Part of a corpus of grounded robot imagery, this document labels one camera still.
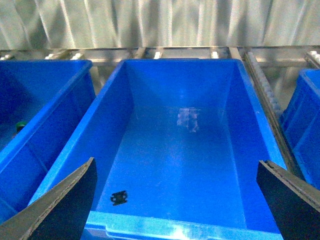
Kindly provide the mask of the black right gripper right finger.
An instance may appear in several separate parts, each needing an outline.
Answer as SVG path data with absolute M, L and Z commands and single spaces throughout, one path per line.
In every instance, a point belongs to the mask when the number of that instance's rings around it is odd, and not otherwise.
M 284 240 L 320 238 L 320 191 L 274 162 L 259 161 L 256 182 Z

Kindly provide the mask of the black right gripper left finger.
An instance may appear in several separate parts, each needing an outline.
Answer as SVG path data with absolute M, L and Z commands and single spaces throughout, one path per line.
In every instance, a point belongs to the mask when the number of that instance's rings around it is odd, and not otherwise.
M 0 226 L 2 240 L 79 240 L 97 185 L 90 157 L 51 190 Z

